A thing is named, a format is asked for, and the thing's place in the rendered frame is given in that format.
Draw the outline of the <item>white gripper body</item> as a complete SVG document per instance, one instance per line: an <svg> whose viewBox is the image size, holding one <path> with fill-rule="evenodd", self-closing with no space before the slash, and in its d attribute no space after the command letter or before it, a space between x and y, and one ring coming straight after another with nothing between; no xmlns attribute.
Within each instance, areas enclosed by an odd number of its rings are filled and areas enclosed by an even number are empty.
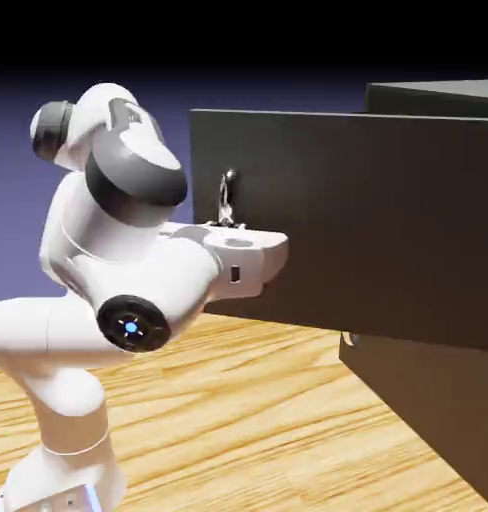
<svg viewBox="0 0 488 512"><path fill-rule="evenodd" d="M288 259L288 237L281 232L248 229L244 223L223 225L206 222L204 227L214 231L233 249L258 248L263 253L262 281L269 283L283 269Z"/></svg>

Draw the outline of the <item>shiny curved metal handle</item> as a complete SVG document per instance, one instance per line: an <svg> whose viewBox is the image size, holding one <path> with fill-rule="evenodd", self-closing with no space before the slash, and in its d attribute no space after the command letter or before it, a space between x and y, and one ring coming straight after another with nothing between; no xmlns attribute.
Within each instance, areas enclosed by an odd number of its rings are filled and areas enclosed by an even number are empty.
<svg viewBox="0 0 488 512"><path fill-rule="evenodd" d="M220 180L217 224L222 227L244 229L246 224L236 217L235 192L238 182L236 169L226 170Z"/></svg>

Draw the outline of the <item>large dark grey cabinet door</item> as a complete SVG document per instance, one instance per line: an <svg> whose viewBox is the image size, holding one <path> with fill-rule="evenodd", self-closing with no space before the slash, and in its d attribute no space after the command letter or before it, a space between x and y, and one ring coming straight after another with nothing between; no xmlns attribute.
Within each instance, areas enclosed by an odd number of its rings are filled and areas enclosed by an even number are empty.
<svg viewBox="0 0 488 512"><path fill-rule="evenodd" d="M289 239L244 318L488 349L488 119L194 110L194 216Z"/></svg>

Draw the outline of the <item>small dark grey cabinet door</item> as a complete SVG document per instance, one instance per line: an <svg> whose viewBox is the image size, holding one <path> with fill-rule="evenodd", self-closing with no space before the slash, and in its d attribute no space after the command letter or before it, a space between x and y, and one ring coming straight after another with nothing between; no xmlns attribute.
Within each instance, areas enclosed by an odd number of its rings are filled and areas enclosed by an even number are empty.
<svg viewBox="0 0 488 512"><path fill-rule="evenodd" d="M342 363L488 502L488 350L341 333Z"/></svg>

